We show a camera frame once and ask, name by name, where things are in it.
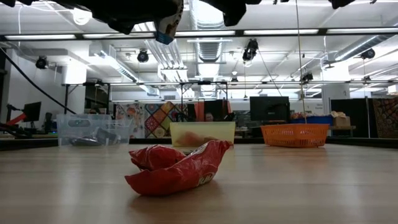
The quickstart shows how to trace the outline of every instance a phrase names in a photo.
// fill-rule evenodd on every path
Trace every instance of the wooden table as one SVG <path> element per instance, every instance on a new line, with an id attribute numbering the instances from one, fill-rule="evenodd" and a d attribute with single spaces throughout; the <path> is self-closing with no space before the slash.
<path id="1" fill-rule="evenodd" d="M 398 223 L 398 152 L 236 145 L 214 180 L 140 197 L 124 175 L 144 146 L 0 152 L 0 223 Z"/>
<path id="2" fill-rule="evenodd" d="M 332 131 L 332 135 L 333 135 L 333 131 L 341 131 L 341 130 L 345 130 L 345 131 L 349 131 L 350 137 L 354 136 L 353 131 L 356 129 L 356 126 L 329 126 L 329 130 Z"/>
<path id="3" fill-rule="evenodd" d="M 33 134 L 32 137 L 34 139 L 58 138 L 58 134 Z M 0 138 L 7 139 L 7 138 L 15 138 L 15 137 L 10 134 L 0 134 Z"/>

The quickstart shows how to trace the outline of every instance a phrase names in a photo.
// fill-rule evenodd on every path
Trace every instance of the blue box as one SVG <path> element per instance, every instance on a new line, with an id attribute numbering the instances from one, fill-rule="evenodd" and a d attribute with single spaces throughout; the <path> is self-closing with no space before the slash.
<path id="1" fill-rule="evenodd" d="M 292 124 L 305 124 L 304 118 L 291 119 Z M 307 124 L 329 124 L 333 126 L 332 116 L 310 116 L 307 117 Z"/>

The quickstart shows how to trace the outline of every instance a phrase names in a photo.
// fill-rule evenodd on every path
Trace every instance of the colorful quilt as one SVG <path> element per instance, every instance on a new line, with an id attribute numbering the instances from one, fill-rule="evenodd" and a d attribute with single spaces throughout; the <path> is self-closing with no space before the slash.
<path id="1" fill-rule="evenodd" d="M 398 97 L 372 99 L 379 138 L 398 138 Z"/>
<path id="2" fill-rule="evenodd" d="M 145 138 L 170 137 L 170 123 L 181 113 L 181 104 L 146 104 L 145 110 L 148 112 L 148 118 L 145 120 Z M 182 111 L 187 114 L 186 104 L 183 104 Z"/>
<path id="3" fill-rule="evenodd" d="M 187 105 L 182 106 L 183 113 L 187 114 Z M 116 105 L 116 119 L 132 119 L 131 138 L 170 137 L 170 123 L 176 121 L 178 113 L 181 113 L 181 104 L 171 102 Z"/>

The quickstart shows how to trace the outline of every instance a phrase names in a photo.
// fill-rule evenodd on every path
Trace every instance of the cardboard box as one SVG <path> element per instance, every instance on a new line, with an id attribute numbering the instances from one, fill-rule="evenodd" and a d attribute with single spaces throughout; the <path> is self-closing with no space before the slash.
<path id="1" fill-rule="evenodd" d="M 351 121 L 349 119 L 349 116 L 345 117 L 345 118 L 334 118 L 333 119 L 333 125 L 334 126 L 351 126 Z"/>

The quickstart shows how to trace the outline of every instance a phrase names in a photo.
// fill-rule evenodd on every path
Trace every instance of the translucent yellow bin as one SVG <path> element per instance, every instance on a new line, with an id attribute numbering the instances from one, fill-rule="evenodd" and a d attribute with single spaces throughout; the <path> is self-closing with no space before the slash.
<path id="1" fill-rule="evenodd" d="M 170 132 L 174 147 L 198 147 L 214 139 L 233 144 L 235 122 L 174 122 Z"/>

